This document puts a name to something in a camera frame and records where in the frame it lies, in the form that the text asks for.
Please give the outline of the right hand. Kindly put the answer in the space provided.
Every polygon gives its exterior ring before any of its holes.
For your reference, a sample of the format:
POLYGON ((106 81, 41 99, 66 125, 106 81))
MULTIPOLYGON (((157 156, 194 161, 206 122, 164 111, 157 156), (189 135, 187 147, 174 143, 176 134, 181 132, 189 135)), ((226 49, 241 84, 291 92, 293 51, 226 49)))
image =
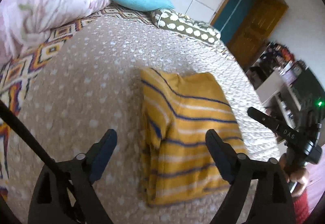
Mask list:
MULTIPOLYGON (((286 154, 281 155, 279 159, 279 164, 282 170, 284 171, 284 168, 286 166, 286 154)), ((306 187, 308 186, 310 174, 306 167, 300 167, 297 170, 291 172, 291 174, 289 175, 284 171, 284 175, 288 183, 297 183, 295 189, 291 193, 293 201, 296 201, 299 197, 301 197, 306 187)))

